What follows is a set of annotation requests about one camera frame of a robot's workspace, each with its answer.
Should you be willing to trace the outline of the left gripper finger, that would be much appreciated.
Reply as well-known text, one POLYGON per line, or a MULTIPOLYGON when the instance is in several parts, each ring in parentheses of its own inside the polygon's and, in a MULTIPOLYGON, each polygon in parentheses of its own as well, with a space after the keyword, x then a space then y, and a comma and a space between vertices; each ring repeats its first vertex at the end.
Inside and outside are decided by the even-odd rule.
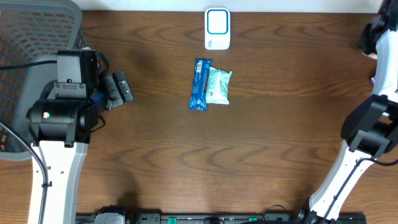
POLYGON ((119 90, 119 94, 121 95, 121 99, 124 103, 130 102, 134 99, 133 92, 129 85, 129 82, 123 71, 119 70, 113 73, 114 78, 116 79, 116 85, 119 90))
POLYGON ((104 79, 104 85, 108 94, 108 104, 106 105, 106 109, 113 109, 123 105, 123 100, 114 78, 112 76, 106 76, 104 79))

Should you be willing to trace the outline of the blue Oreo cookie packet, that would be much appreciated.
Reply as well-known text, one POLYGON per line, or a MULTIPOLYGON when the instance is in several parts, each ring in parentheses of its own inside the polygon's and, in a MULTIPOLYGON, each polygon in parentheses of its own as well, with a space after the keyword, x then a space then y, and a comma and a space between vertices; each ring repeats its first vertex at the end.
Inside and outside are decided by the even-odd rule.
POLYGON ((188 105, 190 110, 207 110, 205 87, 212 61, 206 58, 195 59, 195 74, 188 105))

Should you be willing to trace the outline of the teal wet wipes packet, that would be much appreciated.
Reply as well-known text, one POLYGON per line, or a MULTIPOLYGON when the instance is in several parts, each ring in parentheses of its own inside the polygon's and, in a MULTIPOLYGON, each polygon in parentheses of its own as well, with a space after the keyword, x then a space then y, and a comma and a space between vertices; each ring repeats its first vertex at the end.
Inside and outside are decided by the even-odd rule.
POLYGON ((206 102, 209 104, 228 105, 228 87, 233 72, 210 68, 206 89, 206 102))

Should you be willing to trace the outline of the small orange box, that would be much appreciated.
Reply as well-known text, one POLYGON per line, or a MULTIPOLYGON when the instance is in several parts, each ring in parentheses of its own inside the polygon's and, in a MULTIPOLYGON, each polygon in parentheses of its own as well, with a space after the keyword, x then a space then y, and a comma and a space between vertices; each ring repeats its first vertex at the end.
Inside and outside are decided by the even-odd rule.
POLYGON ((363 52, 363 55, 366 56, 366 57, 368 57, 368 58, 377 60, 377 54, 375 54, 375 53, 366 53, 366 52, 363 52))

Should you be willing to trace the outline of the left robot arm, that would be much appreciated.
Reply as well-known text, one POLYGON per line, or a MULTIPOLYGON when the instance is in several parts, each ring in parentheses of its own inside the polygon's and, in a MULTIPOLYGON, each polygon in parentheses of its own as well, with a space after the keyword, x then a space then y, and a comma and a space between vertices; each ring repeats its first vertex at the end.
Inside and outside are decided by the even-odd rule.
POLYGON ((73 223, 81 169, 101 113, 134 99, 122 71, 112 75, 59 73, 55 97, 28 110, 34 169, 29 223, 73 223))

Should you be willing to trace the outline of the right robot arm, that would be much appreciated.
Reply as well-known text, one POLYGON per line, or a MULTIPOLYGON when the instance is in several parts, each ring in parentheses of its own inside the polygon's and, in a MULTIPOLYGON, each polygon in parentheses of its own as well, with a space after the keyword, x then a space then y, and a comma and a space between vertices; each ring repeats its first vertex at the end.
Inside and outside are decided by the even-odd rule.
POLYGON ((384 0, 358 41, 377 61, 371 96, 353 110, 341 128, 338 158, 319 189, 297 216, 297 223, 357 223, 340 210, 359 178, 397 146, 397 1, 384 0))

